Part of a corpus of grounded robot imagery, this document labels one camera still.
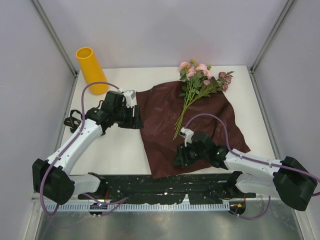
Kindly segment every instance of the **yellow vase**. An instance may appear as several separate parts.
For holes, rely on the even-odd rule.
[[[87,85],[95,82],[107,82],[98,59],[90,47],[80,48],[75,55]],[[89,90],[93,95],[101,95],[105,94],[108,88],[107,84],[95,84],[90,86]]]

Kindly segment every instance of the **cloth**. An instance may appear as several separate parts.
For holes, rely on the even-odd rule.
[[[177,146],[184,142],[184,138],[179,135],[173,140],[176,132],[174,125],[184,105],[184,98],[179,97],[183,84],[185,83],[182,81],[166,82],[136,93],[144,124],[144,128],[140,130],[141,137],[154,179],[211,167],[205,160],[198,160],[185,168],[174,167],[172,164],[177,155]],[[243,134],[236,126],[234,109],[222,92],[195,101],[184,114],[181,127],[193,116],[202,113],[213,114],[226,124],[232,148],[244,153],[250,151]],[[208,134],[216,145],[226,145],[223,126],[210,116],[197,117],[189,124],[188,129]]]

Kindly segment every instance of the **wall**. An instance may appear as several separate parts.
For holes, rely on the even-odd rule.
[[[73,77],[29,1],[0,1],[0,33],[0,239],[19,240],[32,164],[53,151]]]
[[[320,2],[297,1],[257,69],[263,98],[284,155],[320,176]],[[320,239],[320,197],[307,209]]]
[[[252,66],[286,0],[40,0],[72,62],[92,47],[104,68],[195,58]]]

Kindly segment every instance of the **gray floor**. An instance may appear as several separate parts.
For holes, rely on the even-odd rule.
[[[265,201],[248,201],[246,216],[263,212]],[[86,212],[41,217],[36,240],[301,240],[294,211],[273,201],[268,214],[254,221],[228,212],[113,213],[93,219]]]

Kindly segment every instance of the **pink flower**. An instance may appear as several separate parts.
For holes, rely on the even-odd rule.
[[[212,75],[211,75],[211,72],[208,70],[208,69],[205,69],[205,71],[203,71],[204,75],[206,75],[206,77],[208,79],[211,79]]]
[[[231,79],[232,79],[232,77],[229,76],[229,75],[225,77],[225,81],[226,81],[228,84],[231,83]]]
[[[186,74],[186,79],[189,80],[189,79],[190,79],[192,76],[194,76],[196,73],[197,73],[197,72],[196,72],[195,69],[190,68],[190,69],[188,70],[188,73]]]
[[[182,69],[184,69],[185,67],[190,68],[190,67],[191,67],[190,63],[188,63],[188,62],[186,62],[186,61],[182,62],[182,63],[180,64],[180,66],[179,66],[180,71],[181,71]]]
[[[204,80],[203,81],[203,84],[206,85],[206,86],[208,86],[210,83],[211,83],[210,80]]]
[[[222,91],[227,91],[227,89],[228,89],[228,87],[229,87],[229,85],[228,85],[228,83],[224,83],[224,84],[222,84]]]
[[[227,74],[224,71],[219,72],[219,78],[225,78]]]
[[[202,70],[203,72],[208,70],[207,66],[202,64],[202,63],[200,63],[199,66],[196,69],[198,69],[199,71]]]

